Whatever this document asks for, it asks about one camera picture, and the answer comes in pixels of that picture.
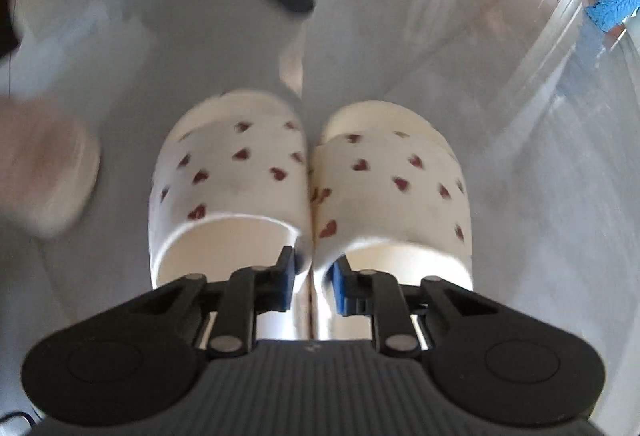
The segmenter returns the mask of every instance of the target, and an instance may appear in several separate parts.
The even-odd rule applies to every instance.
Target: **gray floor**
[[[310,144],[358,100],[431,121],[468,183],[476,289],[592,343],[608,371],[595,419],[637,433],[640,64],[628,38],[602,47],[581,2],[318,0],[302,22],[263,0],[73,0],[84,14],[15,56],[12,94],[84,117],[102,170],[66,235],[0,225],[0,411],[24,407],[35,341],[150,287],[146,201],[169,129],[210,95],[257,87],[296,106]]]

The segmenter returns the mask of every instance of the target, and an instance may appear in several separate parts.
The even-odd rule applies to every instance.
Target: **blue towel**
[[[586,11],[599,29],[608,32],[638,7],[640,0],[598,0],[595,5],[587,7]]]

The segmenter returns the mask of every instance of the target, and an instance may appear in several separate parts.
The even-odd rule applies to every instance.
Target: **black round pad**
[[[516,314],[470,318],[428,356],[440,390],[462,409],[513,427],[583,416],[604,385],[604,365],[578,337]]]
[[[196,353],[165,325],[148,317],[112,325],[85,321],[34,347],[22,366],[31,402],[57,420],[99,427],[148,418],[191,389]]]

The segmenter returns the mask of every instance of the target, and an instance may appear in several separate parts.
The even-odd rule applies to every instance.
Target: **metal rivet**
[[[418,347],[418,339],[411,335],[392,335],[385,340],[385,344],[394,351],[406,353]]]
[[[211,339],[209,347],[220,353],[233,353],[242,347],[242,340],[233,335],[221,335],[220,337]]]

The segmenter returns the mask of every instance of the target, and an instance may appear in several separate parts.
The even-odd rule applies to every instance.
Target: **ribbed rubber pad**
[[[492,424],[452,405],[412,360],[368,341],[264,340],[215,360],[164,413],[112,428],[47,419],[33,436],[602,436],[585,420],[543,430]]]

